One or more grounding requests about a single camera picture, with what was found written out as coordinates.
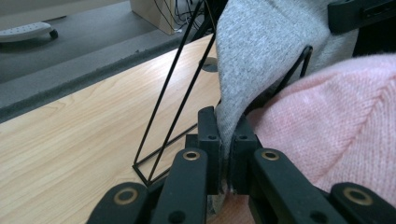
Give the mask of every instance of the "pink cloth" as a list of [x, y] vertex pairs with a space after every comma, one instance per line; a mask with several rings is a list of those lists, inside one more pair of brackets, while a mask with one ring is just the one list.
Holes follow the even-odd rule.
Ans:
[[[325, 68], [290, 85], [248, 119], [262, 145], [283, 151], [313, 185], [330, 191], [335, 183], [357, 183], [396, 206], [395, 54]], [[219, 217], [236, 214], [239, 221], [212, 223], [252, 221], [247, 197], [232, 200], [239, 208], [226, 200]]]

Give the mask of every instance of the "gray carpet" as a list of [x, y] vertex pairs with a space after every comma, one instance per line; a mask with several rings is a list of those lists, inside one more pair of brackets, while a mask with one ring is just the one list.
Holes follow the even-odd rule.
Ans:
[[0, 122], [176, 49], [184, 35], [158, 30], [131, 12], [129, 1], [47, 23], [58, 39], [0, 48]]

